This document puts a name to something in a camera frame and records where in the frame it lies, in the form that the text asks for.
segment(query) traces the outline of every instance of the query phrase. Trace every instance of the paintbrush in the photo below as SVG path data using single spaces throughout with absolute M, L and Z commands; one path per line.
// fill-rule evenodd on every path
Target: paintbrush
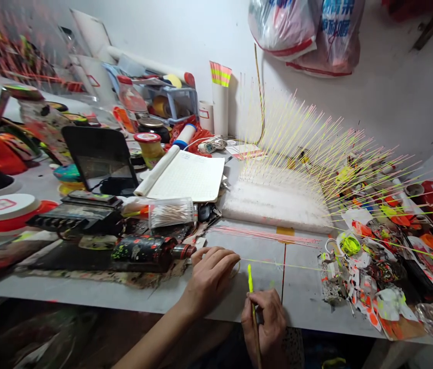
M 254 283 L 252 282 L 252 267 L 249 264 L 247 267 L 249 271 L 249 292 L 254 293 Z M 251 301 L 252 306 L 252 326 L 254 327 L 254 337 L 256 339 L 256 356 L 257 356 L 257 369 L 262 369 L 261 362 L 261 346 L 259 345 L 259 329 L 257 325 L 257 317 L 256 317 L 256 307 Z

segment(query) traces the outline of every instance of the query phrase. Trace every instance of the red label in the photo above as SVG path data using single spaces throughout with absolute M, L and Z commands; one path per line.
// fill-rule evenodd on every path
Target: red label
M 11 208 L 16 205 L 16 202 L 8 200 L 8 199 L 1 199 L 0 200 L 0 210 L 4 210 L 7 208 Z

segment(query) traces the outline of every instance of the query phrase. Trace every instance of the wrist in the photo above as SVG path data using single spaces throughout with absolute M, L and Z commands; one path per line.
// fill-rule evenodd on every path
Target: wrist
M 174 319 L 177 319 L 185 325 L 190 325 L 197 319 L 196 314 L 194 314 L 190 309 L 187 309 L 187 306 L 181 304 L 180 301 L 178 301 L 169 312 Z

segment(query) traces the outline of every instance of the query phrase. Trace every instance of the plastic bottle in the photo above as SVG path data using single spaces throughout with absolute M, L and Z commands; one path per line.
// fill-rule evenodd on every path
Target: plastic bottle
M 119 81 L 119 100 L 126 109 L 129 119 L 133 125 L 133 129 L 137 132 L 138 114 L 148 114 L 148 107 L 143 97 L 136 91 L 133 82 L 129 77 L 118 75 Z

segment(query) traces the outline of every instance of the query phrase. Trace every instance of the paper roll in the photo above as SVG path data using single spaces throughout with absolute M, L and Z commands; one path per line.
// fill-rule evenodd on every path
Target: paper roll
M 228 87 L 213 85 L 215 135 L 228 136 Z
M 151 187 L 159 179 L 163 171 L 169 166 L 171 161 L 174 159 L 175 155 L 180 151 L 180 147 L 173 145 L 162 159 L 155 165 L 151 170 L 150 175 L 134 190 L 136 196 L 147 196 L 151 190 Z
M 213 104 L 207 101 L 199 102 L 199 122 L 201 128 L 215 133 L 215 121 L 213 116 Z

